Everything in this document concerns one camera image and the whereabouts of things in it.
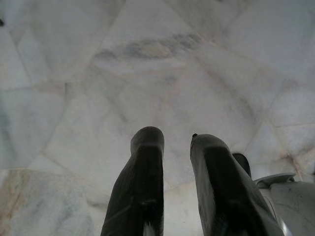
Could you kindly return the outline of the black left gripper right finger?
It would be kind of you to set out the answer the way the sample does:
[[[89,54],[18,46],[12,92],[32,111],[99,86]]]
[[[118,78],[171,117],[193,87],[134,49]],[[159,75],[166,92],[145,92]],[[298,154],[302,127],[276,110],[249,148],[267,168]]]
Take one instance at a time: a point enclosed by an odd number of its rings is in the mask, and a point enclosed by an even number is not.
[[[190,160],[205,236],[282,236],[262,194],[224,141],[194,134]]]

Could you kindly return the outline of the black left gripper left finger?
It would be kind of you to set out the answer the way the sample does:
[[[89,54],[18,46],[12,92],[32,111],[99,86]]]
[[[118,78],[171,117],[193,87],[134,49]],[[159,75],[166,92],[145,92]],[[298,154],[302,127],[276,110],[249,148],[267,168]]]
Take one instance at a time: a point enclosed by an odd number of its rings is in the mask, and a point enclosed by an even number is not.
[[[101,235],[163,235],[163,151],[160,129],[140,129],[130,141],[131,156],[110,196]]]

